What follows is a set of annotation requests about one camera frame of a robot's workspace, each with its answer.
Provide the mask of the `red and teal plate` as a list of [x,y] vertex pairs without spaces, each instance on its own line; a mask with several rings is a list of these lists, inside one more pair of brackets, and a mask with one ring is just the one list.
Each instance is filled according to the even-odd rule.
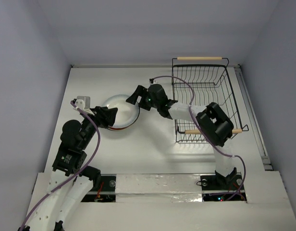
[[107,129],[108,130],[111,130],[111,131],[122,131],[122,130],[126,130],[128,129],[129,127],[123,127],[123,128],[114,128],[114,127],[108,127]]

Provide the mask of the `pale blue-grey plate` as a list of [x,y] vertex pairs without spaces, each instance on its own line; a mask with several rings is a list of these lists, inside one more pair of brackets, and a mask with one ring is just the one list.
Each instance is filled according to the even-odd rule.
[[106,106],[109,109],[117,108],[117,114],[115,122],[109,127],[111,130],[122,130],[131,126],[136,122],[139,117],[140,109],[138,103],[135,105],[127,103],[128,95],[118,94],[108,98],[102,106]]

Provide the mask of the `dark green marbled plate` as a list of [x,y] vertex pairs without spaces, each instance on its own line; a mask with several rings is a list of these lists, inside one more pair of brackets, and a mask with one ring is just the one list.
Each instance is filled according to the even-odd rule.
[[115,123],[112,127],[129,127],[137,121],[139,114],[140,109],[137,105],[118,107]]

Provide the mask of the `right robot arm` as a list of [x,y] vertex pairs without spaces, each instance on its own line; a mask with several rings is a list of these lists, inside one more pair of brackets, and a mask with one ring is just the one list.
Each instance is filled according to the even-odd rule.
[[229,147],[234,125],[220,106],[214,102],[207,106],[196,106],[169,99],[160,84],[152,84],[147,89],[137,86],[126,102],[135,105],[138,97],[141,98],[138,106],[142,109],[149,111],[155,108],[164,118],[193,122],[213,147],[216,185],[222,189],[229,188],[237,171],[233,156],[227,154],[225,149]]

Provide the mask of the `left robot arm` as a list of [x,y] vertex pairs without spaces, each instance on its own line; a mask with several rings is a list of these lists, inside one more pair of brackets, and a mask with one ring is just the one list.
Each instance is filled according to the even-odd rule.
[[103,186],[100,170],[85,160],[85,149],[100,128],[114,124],[118,109],[74,109],[84,120],[70,120],[63,125],[46,195],[27,214],[21,231],[62,231],[85,195]]

